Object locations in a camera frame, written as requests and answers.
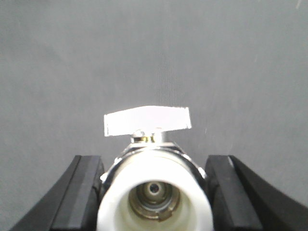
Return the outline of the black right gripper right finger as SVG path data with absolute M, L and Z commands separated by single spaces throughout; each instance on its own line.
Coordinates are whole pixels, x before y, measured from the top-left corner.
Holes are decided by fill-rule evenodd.
M 205 191 L 216 231 L 306 231 L 308 208 L 233 155 L 211 155 Z

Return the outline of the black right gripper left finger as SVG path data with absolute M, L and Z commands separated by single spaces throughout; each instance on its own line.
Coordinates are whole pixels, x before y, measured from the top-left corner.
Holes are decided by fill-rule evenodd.
M 100 156 L 76 155 L 52 188 L 13 231 L 94 231 L 102 198 Z

